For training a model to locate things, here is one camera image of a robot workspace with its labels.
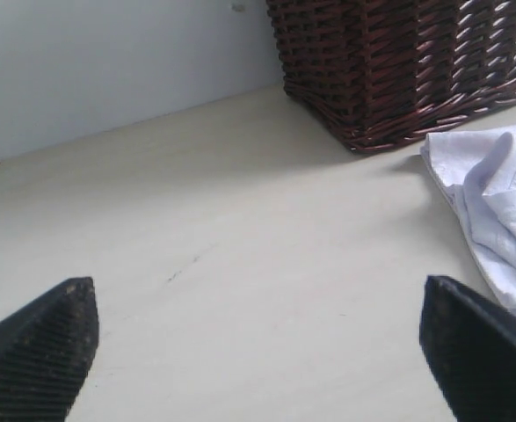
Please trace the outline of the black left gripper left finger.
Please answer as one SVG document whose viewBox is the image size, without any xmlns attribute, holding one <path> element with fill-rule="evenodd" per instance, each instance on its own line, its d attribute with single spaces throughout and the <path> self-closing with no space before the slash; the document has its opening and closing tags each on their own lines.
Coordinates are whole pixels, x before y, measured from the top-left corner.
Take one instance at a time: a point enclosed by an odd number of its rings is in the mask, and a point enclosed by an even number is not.
<svg viewBox="0 0 516 422">
<path fill-rule="evenodd" d="M 63 421 L 95 359 L 91 277 L 72 278 L 0 321 L 0 421 Z"/>
</svg>

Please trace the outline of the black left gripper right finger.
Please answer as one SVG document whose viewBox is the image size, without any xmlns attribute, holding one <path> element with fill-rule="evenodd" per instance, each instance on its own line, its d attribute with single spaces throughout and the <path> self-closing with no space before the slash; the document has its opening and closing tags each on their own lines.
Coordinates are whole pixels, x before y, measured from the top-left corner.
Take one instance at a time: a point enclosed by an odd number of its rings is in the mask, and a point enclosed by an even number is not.
<svg viewBox="0 0 516 422">
<path fill-rule="evenodd" d="M 459 421 L 516 421 L 516 316 L 448 276 L 425 282 L 419 344 Z"/>
</svg>

